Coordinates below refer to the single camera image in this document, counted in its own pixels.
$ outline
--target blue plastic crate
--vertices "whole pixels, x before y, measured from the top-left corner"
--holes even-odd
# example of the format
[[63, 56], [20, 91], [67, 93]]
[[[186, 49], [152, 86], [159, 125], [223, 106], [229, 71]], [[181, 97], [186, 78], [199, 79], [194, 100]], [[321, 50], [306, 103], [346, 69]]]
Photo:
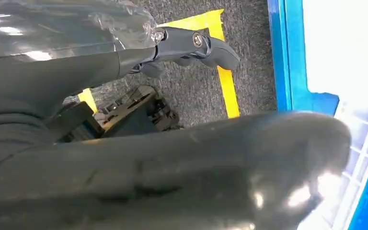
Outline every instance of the blue plastic crate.
[[[308, 91], [302, 0], [268, 0], [268, 8], [278, 110], [305, 110], [328, 115], [336, 112], [336, 116], [342, 116], [343, 111], [336, 111], [339, 104], [337, 96]], [[342, 178], [341, 199], [344, 201], [327, 209], [327, 213], [321, 213], [321, 218], [313, 218], [314, 223], [308, 223], [311, 230], [368, 229], [368, 109], [352, 110], [349, 115], [365, 125], [356, 126], [355, 122], [348, 122], [353, 130], [353, 145], [350, 162]], [[342, 214], [346, 214], [347, 219], [341, 217]], [[349, 217], [352, 217], [350, 225], [346, 225]]]

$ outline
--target yellow floor tape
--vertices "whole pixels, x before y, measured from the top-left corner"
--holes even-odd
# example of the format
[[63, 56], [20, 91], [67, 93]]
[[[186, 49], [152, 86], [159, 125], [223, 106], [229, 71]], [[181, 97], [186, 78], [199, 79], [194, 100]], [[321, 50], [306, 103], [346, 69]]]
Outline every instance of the yellow floor tape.
[[[211, 37], [225, 41], [221, 21], [221, 14], [223, 13], [223, 11], [223, 9], [209, 11], [189, 18], [161, 24], [159, 25], [159, 27], [169, 26], [187, 30], [209, 29], [209, 34]], [[218, 67], [218, 74], [228, 118], [238, 117], [240, 113], [238, 101], [236, 98], [235, 86], [233, 84], [232, 72], [230, 70], [225, 70], [221, 67]], [[78, 95], [78, 97], [80, 101], [86, 101], [94, 112], [98, 111], [90, 89], [85, 89], [82, 93]]]
[[81, 102], [86, 102], [94, 113], [98, 111], [90, 89], [85, 89], [82, 93], [78, 94], [78, 99]]

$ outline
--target plastic bag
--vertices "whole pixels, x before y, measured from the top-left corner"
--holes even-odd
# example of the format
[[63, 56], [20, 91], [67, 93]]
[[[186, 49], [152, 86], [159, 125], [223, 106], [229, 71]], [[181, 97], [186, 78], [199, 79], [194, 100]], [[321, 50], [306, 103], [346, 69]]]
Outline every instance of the plastic bag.
[[126, 0], [0, 0], [0, 57], [42, 61], [150, 48], [156, 26]]

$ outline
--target blue container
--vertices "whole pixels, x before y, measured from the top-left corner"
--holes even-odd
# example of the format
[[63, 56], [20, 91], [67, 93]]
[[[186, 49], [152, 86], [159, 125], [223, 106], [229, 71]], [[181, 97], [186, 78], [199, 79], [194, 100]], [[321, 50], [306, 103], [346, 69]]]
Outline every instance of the blue container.
[[[307, 88], [302, 0], [268, 0], [268, 9], [278, 110], [334, 115], [339, 98]], [[349, 229], [368, 229], [368, 181]]]

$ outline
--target gray carpet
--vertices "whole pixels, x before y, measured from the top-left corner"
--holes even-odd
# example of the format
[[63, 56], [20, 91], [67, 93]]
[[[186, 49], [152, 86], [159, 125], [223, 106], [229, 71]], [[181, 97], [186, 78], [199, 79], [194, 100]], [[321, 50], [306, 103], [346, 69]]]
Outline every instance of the gray carpet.
[[[133, 0], [148, 9], [157, 23], [171, 22], [211, 10], [225, 9], [222, 20], [227, 42], [241, 57], [233, 80], [241, 115], [276, 109], [270, 31], [266, 0]], [[101, 107], [138, 84], [155, 87], [188, 127], [225, 119], [226, 109], [216, 69], [201, 64], [183, 68], [165, 63], [160, 79], [126, 76], [93, 89]]]

